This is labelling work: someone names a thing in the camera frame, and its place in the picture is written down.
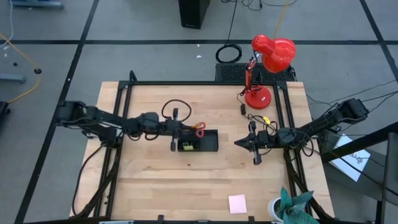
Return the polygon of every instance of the red scissors handle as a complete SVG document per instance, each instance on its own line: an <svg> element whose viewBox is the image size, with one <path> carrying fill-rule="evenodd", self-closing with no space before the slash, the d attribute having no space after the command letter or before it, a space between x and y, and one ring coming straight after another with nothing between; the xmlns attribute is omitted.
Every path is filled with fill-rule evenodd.
<svg viewBox="0 0 398 224"><path fill-rule="evenodd" d="M194 125L194 128L197 130L196 135L199 138L202 138L205 135L204 129L206 128L206 124L204 122L199 122L196 125Z"/></svg>

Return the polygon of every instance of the white container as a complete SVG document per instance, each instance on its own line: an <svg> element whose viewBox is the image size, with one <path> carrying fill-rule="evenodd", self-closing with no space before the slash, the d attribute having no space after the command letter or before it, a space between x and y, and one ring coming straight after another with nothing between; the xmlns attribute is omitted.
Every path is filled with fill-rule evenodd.
<svg viewBox="0 0 398 224"><path fill-rule="evenodd" d="M274 210L275 203L276 203L278 200L280 200L280 197L279 197L279 198L272 199L271 201L268 202L268 214L271 216L271 218L272 218L274 221L278 221L278 222L283 223L284 221L281 220L281 219L276 215L275 210Z"/></svg>

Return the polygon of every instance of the pink sticky note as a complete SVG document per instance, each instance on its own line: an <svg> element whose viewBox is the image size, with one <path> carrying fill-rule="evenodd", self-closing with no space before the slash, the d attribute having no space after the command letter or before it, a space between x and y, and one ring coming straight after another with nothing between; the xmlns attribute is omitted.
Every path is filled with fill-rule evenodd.
<svg viewBox="0 0 398 224"><path fill-rule="evenodd" d="M228 200L230 214L244 214L248 212L244 195L230 195L228 196Z"/></svg>

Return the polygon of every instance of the wooden table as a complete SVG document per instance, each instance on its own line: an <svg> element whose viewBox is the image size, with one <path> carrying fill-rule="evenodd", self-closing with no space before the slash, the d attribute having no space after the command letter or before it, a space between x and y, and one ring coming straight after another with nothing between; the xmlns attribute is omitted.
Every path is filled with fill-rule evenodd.
<svg viewBox="0 0 398 224"><path fill-rule="evenodd" d="M113 112L117 86L117 82L103 82L97 103L99 109ZM288 88L295 125L299 127L311 121L303 83L288 83ZM289 189L283 150L273 149L262 157L261 165L254 166L252 153L233 144L248 135L249 121L240 114L240 103L236 100L241 90L241 86L133 86L128 118L148 111L160 114L166 101L181 99L193 110L184 123L194 125L204 121L208 129L218 129L220 148L218 152L171 152L171 137L159 136L155 141L124 138L113 220L156 220L158 215L165 215L166 220L244 221L248 216L255 216L256 221L271 220L268 202L279 196L282 186ZM248 113L278 122L272 97L266 109L246 107ZM287 123L284 100L281 102ZM172 114L174 107L179 108L179 118L187 115L188 110L180 103L168 105L166 113ZM98 146L98 140L88 140L85 159ZM92 158L83 171L75 202L78 211L98 187L104 152ZM302 161L308 189L315 191L318 203L334 216L320 156L303 155ZM246 196L247 214L229 214L228 196L235 194Z"/></svg>

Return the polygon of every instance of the white cable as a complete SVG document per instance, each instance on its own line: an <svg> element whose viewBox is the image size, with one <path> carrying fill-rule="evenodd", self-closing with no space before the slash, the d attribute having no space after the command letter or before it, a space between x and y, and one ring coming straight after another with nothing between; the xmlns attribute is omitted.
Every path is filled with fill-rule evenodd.
<svg viewBox="0 0 398 224"><path fill-rule="evenodd" d="M12 38L14 37L14 25L13 25L13 21L12 21L12 10L13 10L13 7L12 7L12 0L9 0L9 1L10 1L10 25L11 25L11 36L10 36L10 38L8 39L8 41L12 40ZM2 46L0 47L0 49L2 49L6 44L7 44L7 42L5 42L4 44L2 44Z"/></svg>

